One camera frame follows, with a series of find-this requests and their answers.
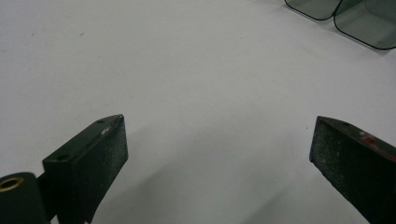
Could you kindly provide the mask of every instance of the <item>brass ring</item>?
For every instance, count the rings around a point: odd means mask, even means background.
[[[14,176],[9,179],[3,180],[0,183],[0,192],[6,192],[17,188],[23,182],[22,177]]]

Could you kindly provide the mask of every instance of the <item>white surface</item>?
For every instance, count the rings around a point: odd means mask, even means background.
[[[93,223],[367,223],[308,152],[317,115],[396,145],[395,62],[282,0],[3,0],[0,176],[122,113]]]

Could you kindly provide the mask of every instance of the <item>screw hole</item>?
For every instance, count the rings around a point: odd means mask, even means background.
[[[68,155],[61,155],[61,156],[57,157],[56,159],[58,159],[58,161],[64,161],[64,160],[66,160],[67,158],[69,158]]]
[[[15,189],[23,182],[23,178],[21,177],[11,177],[7,180],[4,180],[0,183],[0,192],[9,191],[11,189]]]

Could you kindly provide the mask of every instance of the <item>white table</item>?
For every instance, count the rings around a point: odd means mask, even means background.
[[[396,50],[282,0],[0,3],[0,176],[126,118],[93,223],[367,223],[309,162],[315,120],[395,146],[395,111]]]

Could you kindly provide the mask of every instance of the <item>round hole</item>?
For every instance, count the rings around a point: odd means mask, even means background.
[[[69,158],[68,155],[61,155],[61,156],[59,156],[59,157],[56,158],[56,159],[58,159],[58,161],[64,161],[64,160],[66,160],[67,158]]]
[[[4,180],[0,183],[0,192],[9,191],[11,189],[15,189],[23,182],[23,178],[21,177],[11,177],[7,180]]]

